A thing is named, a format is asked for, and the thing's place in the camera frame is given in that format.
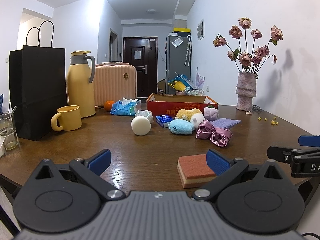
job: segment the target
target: white round object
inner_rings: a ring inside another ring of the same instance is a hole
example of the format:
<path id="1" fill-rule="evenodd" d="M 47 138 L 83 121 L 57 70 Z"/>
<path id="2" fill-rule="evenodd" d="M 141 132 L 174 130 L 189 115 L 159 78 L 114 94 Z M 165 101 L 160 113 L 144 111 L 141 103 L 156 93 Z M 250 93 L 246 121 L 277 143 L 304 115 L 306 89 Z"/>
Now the white round object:
<path id="1" fill-rule="evenodd" d="M 136 116 L 131 122 L 132 131 L 136 135 L 146 135 L 151 130 L 149 120 L 144 116 Z"/>

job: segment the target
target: red cardboard box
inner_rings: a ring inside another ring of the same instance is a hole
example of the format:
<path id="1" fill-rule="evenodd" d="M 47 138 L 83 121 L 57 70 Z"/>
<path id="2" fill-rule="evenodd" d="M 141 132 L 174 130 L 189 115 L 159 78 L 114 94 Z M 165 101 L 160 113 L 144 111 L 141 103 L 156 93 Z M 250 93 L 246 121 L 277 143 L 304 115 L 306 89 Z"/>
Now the red cardboard box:
<path id="1" fill-rule="evenodd" d="M 199 109 L 202 113 L 204 108 L 213 105 L 218 109 L 218 103 L 208 96 L 185 96 L 185 95 L 160 95 L 151 94 L 147 99 L 147 109 L 153 116 L 167 114 L 175 117 L 180 109 Z"/>

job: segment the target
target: ceramic vase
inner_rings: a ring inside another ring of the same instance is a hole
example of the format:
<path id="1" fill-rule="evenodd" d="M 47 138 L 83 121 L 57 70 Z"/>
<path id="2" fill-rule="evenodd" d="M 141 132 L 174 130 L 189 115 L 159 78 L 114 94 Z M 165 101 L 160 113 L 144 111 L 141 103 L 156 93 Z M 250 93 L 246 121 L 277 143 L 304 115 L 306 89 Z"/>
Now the ceramic vase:
<path id="1" fill-rule="evenodd" d="M 257 79 L 254 73 L 239 72 L 236 93 L 238 94 L 237 109 L 252 110 L 252 98 L 256 96 Z"/>

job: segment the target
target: gray refrigerator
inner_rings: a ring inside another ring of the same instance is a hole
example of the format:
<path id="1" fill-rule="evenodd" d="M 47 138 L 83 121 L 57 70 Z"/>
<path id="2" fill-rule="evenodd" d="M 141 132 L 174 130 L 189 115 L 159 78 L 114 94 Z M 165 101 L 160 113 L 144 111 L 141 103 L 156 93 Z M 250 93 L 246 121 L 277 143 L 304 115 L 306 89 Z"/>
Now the gray refrigerator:
<path id="1" fill-rule="evenodd" d="M 190 79 L 191 75 L 191 60 L 190 65 L 188 66 L 188 62 L 186 66 L 184 66 L 186 60 L 186 53 L 188 48 L 188 41 L 189 38 L 180 37 L 183 42 L 178 46 L 175 47 L 172 42 L 177 39 L 176 36 L 168 36 L 167 37 L 167 62 L 166 62 L 166 84 L 169 80 L 172 80 L 179 75 L 186 75 L 188 79 Z M 174 95 L 175 89 L 166 85 L 166 92 L 167 95 Z"/>

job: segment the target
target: small blue box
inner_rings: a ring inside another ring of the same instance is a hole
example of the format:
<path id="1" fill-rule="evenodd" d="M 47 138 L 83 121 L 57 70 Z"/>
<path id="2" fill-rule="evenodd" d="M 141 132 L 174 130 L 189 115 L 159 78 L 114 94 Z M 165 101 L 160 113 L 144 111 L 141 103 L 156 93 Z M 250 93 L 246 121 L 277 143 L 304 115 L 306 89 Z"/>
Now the small blue box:
<path id="1" fill-rule="evenodd" d="M 159 115 L 156 116 L 156 122 L 162 127 L 162 128 L 168 128 L 169 123 L 174 120 L 171 116 L 168 115 Z"/>

